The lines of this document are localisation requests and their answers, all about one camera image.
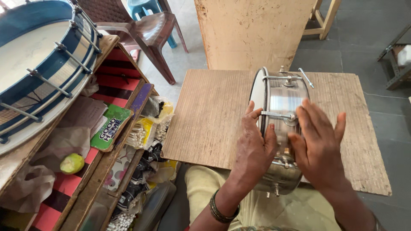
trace stainless steel drum shell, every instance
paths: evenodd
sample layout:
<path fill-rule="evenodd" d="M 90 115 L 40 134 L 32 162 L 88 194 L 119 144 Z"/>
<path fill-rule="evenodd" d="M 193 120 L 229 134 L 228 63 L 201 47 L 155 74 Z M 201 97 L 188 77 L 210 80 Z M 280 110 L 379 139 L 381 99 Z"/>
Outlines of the stainless steel drum shell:
<path fill-rule="evenodd" d="M 299 75 L 268 72 L 265 67 L 256 73 L 250 100 L 255 102 L 255 109 L 263 108 L 257 126 L 264 137 L 267 126 L 274 124 L 278 144 L 275 159 L 255 187 L 256 190 L 279 196 L 292 192 L 298 186 L 302 174 L 296 166 L 287 133 L 301 134 L 296 108 L 304 98 L 309 98 L 308 89 Z"/>

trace green fruit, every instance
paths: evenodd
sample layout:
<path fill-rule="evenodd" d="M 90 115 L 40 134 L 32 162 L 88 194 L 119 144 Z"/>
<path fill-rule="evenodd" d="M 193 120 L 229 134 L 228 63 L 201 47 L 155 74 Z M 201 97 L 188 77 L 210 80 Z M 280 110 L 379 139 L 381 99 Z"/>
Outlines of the green fruit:
<path fill-rule="evenodd" d="M 60 163 L 60 170 L 66 174 L 74 174 L 84 167 L 84 158 L 77 153 L 66 156 Z"/>

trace green packet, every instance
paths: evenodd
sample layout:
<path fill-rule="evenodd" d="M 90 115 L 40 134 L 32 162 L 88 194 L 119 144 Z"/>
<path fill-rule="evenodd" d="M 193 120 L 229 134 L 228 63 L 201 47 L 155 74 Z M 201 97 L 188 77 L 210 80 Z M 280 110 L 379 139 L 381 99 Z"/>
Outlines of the green packet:
<path fill-rule="evenodd" d="M 109 104 L 107 102 L 104 103 L 108 107 L 103 114 L 103 116 L 107 118 L 107 121 L 91 138 L 90 146 L 103 152 L 109 152 L 113 149 L 113 142 L 120 134 L 120 131 L 134 113 L 129 109 L 117 105 Z"/>

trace person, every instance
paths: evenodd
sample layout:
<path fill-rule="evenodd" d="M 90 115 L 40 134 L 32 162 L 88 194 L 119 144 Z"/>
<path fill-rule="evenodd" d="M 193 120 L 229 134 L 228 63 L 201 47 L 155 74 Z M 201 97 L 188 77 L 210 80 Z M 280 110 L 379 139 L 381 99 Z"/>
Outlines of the person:
<path fill-rule="evenodd" d="M 346 114 L 338 114 L 333 128 L 308 99 L 296 109 L 304 138 L 296 133 L 288 133 L 288 138 L 298 168 L 316 190 L 297 188 L 278 198 L 252 190 L 277 147 L 274 125 L 268 126 L 264 138 L 256 125 L 261 111 L 249 102 L 231 172 L 203 166 L 187 170 L 190 231 L 384 230 L 345 178 L 340 143 Z"/>

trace brown plastic chair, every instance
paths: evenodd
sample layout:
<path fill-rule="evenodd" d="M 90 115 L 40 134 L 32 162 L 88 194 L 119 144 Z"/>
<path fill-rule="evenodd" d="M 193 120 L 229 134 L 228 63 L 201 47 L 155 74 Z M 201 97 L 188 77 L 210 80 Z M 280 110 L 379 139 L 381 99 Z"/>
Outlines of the brown plastic chair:
<path fill-rule="evenodd" d="M 96 23 L 98 30 L 118 35 L 120 43 L 128 52 L 141 48 L 167 82 L 170 85 L 175 84 L 175 79 L 161 52 L 175 27 L 184 50 L 188 53 L 174 14 L 164 11 L 134 21 L 121 0 L 79 0 L 79 5 L 93 22 L 99 22 Z"/>

